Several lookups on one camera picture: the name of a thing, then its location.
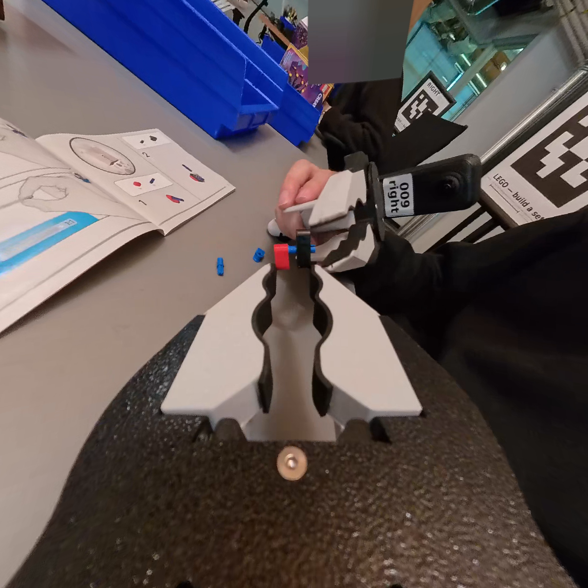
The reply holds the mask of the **blue storage bin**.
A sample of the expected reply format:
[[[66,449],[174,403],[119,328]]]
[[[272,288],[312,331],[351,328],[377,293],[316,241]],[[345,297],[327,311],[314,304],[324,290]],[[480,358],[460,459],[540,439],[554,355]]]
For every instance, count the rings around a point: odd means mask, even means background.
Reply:
[[[214,139],[271,124],[286,74],[212,1],[45,1]]]
[[[271,40],[269,35],[263,37],[261,48],[281,67],[280,62],[286,49]],[[281,105],[273,115],[270,125],[290,143],[299,146],[301,143],[309,142],[322,112],[315,109],[289,85],[287,73],[286,77]]]

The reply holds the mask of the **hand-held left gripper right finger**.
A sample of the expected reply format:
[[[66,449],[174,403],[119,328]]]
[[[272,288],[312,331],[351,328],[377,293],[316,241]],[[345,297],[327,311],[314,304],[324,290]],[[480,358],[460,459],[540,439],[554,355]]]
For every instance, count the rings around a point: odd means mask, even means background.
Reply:
[[[422,404],[386,331],[383,318],[319,266],[312,267],[312,399],[319,416],[341,430],[352,421],[418,417]]]

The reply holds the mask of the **person's right hand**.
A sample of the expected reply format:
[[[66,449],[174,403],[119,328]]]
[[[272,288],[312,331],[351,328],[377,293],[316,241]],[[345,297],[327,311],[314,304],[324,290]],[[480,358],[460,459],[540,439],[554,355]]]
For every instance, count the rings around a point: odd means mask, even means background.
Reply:
[[[286,210],[319,198],[328,180],[335,174],[306,159],[292,165],[281,186],[275,208],[277,227],[285,237],[295,239],[296,232],[304,228],[300,214]]]

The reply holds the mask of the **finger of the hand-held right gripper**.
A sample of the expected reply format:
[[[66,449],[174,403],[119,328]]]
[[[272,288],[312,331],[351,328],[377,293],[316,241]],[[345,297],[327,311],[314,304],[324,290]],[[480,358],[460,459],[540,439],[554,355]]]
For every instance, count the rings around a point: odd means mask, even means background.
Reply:
[[[354,224],[346,232],[331,236],[320,246],[320,266],[340,273],[366,266],[378,248],[371,224]]]
[[[309,217],[312,232],[326,232],[327,226],[343,222],[357,203],[366,203],[367,185],[364,171],[342,171],[332,175],[314,201]]]

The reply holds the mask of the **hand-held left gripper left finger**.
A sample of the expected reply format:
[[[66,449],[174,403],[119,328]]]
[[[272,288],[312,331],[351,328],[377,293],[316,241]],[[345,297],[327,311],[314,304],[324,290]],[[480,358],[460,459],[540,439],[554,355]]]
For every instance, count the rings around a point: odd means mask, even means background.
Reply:
[[[262,266],[205,313],[161,404],[165,415],[199,416],[213,429],[225,420],[241,429],[268,414],[273,376],[264,334],[273,322],[275,266]]]

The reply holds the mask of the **open instruction booklet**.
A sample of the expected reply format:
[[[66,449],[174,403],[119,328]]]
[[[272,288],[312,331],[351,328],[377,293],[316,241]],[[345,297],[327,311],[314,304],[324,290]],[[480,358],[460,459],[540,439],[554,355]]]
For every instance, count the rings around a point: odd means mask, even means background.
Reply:
[[[130,241],[235,190],[159,129],[26,135],[1,120],[1,332]]]

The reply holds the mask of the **purple lego box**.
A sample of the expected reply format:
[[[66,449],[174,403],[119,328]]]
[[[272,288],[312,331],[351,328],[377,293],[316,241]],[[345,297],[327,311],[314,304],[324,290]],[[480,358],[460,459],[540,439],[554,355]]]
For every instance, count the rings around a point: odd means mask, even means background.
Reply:
[[[307,22],[308,17],[305,17],[296,26],[280,65],[288,74],[289,85],[315,109],[322,112],[329,95],[334,90],[334,84],[309,82]]]

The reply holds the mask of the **black framed tag sign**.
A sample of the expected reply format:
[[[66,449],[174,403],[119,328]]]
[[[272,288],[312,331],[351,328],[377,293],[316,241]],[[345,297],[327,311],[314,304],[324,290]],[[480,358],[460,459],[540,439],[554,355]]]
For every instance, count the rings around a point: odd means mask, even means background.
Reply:
[[[430,70],[402,100],[394,122],[394,133],[408,128],[422,114],[442,116],[455,104],[456,99]]]
[[[587,92],[481,179],[515,226],[587,206]]]

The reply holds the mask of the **person's right forearm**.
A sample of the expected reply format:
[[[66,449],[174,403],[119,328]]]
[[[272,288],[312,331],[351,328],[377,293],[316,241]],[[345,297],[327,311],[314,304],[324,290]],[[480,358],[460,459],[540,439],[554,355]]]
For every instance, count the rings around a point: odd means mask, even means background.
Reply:
[[[351,270],[349,277],[357,296],[381,315],[439,320],[585,237],[587,207],[482,242],[450,242],[424,254],[389,234],[369,263]]]

